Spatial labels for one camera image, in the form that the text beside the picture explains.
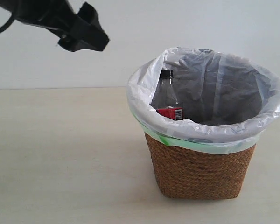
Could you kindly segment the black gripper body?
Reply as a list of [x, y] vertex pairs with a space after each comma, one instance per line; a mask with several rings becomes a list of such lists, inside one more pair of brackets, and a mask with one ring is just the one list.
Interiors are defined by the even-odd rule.
[[68, 0], [15, 0], [16, 19], [26, 25], [48, 30], [59, 38], [77, 39], [77, 15]]

